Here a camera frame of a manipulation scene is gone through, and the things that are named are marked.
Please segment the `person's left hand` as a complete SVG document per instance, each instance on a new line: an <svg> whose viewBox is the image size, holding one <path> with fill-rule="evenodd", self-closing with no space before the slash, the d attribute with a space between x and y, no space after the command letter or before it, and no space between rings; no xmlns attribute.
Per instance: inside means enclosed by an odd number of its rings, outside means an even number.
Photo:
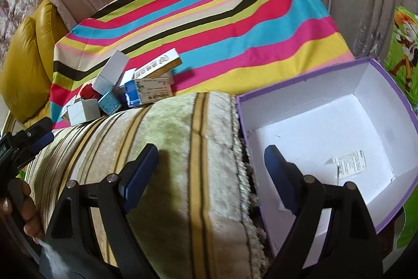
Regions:
<svg viewBox="0 0 418 279"><path fill-rule="evenodd" d="M16 178L16 183L19 184L19 191L23 194L23 203L19 205L19 212L25 221L23 230L27 236L31 237L38 244L40 240L44 239L45 232L36 204L31 198L31 188L20 178Z"/></svg>

